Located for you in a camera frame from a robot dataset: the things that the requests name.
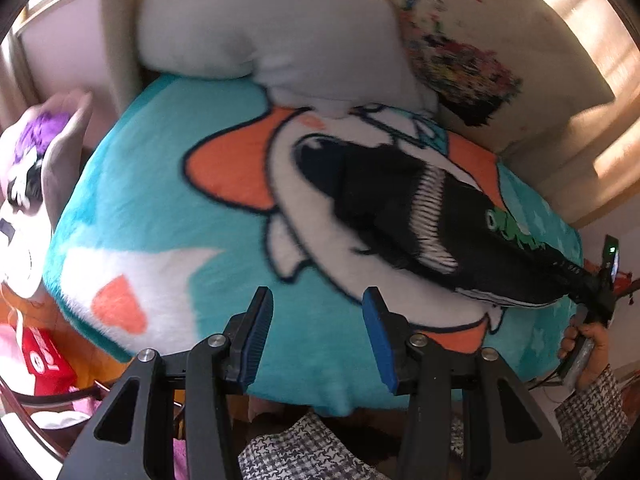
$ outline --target wooden floor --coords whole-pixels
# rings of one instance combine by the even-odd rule
[[[116,379],[127,367],[117,362],[102,350],[83,338],[63,318],[56,303],[47,298],[44,304],[23,300],[2,287],[4,299],[0,297],[0,322],[6,322],[11,304],[22,311],[27,326],[47,328],[51,330],[53,341],[58,351],[66,358],[78,375],[78,388],[90,386],[94,380],[109,381]]]

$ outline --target fleece blanket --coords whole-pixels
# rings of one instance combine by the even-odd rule
[[[523,379],[556,366],[574,311],[501,308],[397,269],[337,221],[296,150],[391,144],[443,168],[576,263],[576,231],[490,152],[427,118],[373,106],[340,120],[270,104],[248,79],[165,75],[100,143],[60,219],[44,282],[65,317],[120,360],[183,351],[243,312],[274,314],[250,393],[335,414],[406,405],[386,391],[362,320],[365,288],[448,348],[497,348]]]

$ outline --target colorful paint splatter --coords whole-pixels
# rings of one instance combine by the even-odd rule
[[[418,25],[415,7],[420,1],[398,2],[404,45],[418,78],[467,126],[487,124],[500,106],[520,93],[522,79],[502,65],[494,51],[446,35],[440,20],[440,13],[447,10],[443,0],[432,0],[434,12]]]

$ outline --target paint-stained cushion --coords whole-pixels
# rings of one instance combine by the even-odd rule
[[[442,123],[494,152],[614,98],[543,0],[392,1]]]

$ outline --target cartoon shark print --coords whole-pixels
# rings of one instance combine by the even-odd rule
[[[151,347],[172,354],[200,340],[189,279],[219,253],[211,248],[161,253],[70,248],[60,285],[73,313],[86,322],[97,320],[125,350]]]
[[[255,121],[203,139],[186,154],[183,169],[189,183],[212,200],[267,216],[264,251],[284,282],[314,265],[357,302],[375,285],[392,311],[446,348],[475,351],[487,330],[498,329],[503,309],[393,268],[335,217],[326,186],[339,178],[332,160],[349,143],[395,146],[506,209],[494,155],[427,118],[379,105],[342,119],[273,107]]]

